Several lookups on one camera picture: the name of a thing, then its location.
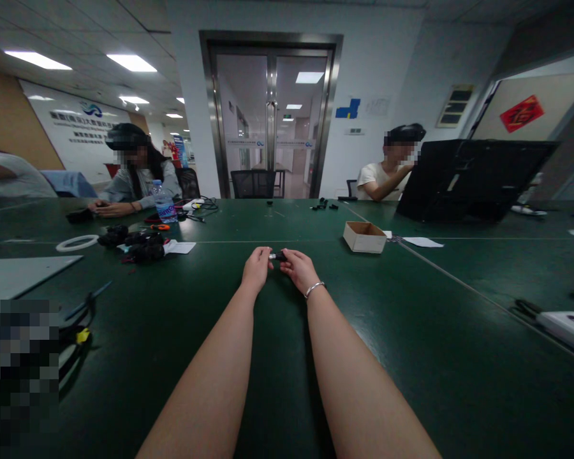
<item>white t-shirt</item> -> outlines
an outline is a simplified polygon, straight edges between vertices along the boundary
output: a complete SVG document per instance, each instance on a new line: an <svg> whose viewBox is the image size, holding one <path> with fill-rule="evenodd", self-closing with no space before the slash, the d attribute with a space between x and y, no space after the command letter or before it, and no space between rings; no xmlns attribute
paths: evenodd
<svg viewBox="0 0 574 459"><path fill-rule="evenodd" d="M383 201L399 201L400 196L404 191L404 187L406 187L406 182L409 178L410 172L391 193L385 196ZM385 173L381 163L372 163L362 167L362 170L359 172L359 178L357 179L357 198L361 200L371 200L372 198L366 193L364 185L369 182L376 182L377 185L381 186L387 180L389 180L389 175Z"/></svg>
<svg viewBox="0 0 574 459"><path fill-rule="evenodd" d="M0 166L9 169L17 177L0 180L0 198L56 198L57 195L47 179L25 159L0 153Z"/></svg>

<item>bracelet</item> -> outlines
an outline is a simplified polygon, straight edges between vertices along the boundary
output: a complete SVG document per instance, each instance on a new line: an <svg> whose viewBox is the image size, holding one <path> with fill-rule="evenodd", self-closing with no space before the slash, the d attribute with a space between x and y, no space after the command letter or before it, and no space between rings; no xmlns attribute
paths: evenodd
<svg viewBox="0 0 574 459"><path fill-rule="evenodd" d="M322 285L323 287L325 287L325 282L317 282L315 285L313 285L312 287L310 287L306 293L304 294L304 298L306 298L308 300L308 296L311 294L311 291L313 291L316 287Z"/></svg>

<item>glass door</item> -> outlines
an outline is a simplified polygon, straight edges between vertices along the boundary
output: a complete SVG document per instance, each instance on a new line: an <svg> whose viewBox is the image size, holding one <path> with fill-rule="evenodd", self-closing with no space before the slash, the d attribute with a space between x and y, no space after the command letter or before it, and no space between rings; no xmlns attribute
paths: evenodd
<svg viewBox="0 0 574 459"><path fill-rule="evenodd" d="M210 47L222 197L234 196L232 172L241 170L276 171L275 198L317 197L325 157L317 137L331 56L331 50Z"/></svg>

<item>white device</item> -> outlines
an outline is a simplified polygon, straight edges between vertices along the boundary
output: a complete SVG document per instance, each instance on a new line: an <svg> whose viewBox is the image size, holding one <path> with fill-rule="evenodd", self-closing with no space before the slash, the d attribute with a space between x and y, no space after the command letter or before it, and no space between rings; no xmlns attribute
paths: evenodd
<svg viewBox="0 0 574 459"><path fill-rule="evenodd" d="M574 347L574 312L541 312L536 320L551 334Z"/></svg>
<svg viewBox="0 0 574 459"><path fill-rule="evenodd" d="M183 206L183 210L185 212L193 212L194 210L199 209L201 204L204 204L203 199L194 199L185 204Z"/></svg>

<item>small brown box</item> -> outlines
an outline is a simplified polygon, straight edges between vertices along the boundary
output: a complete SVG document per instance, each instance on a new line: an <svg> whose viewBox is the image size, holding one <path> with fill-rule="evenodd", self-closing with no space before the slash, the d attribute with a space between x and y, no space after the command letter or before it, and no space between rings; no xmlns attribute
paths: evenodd
<svg viewBox="0 0 574 459"><path fill-rule="evenodd" d="M382 253L387 236L368 222L347 222L342 235L353 252Z"/></svg>

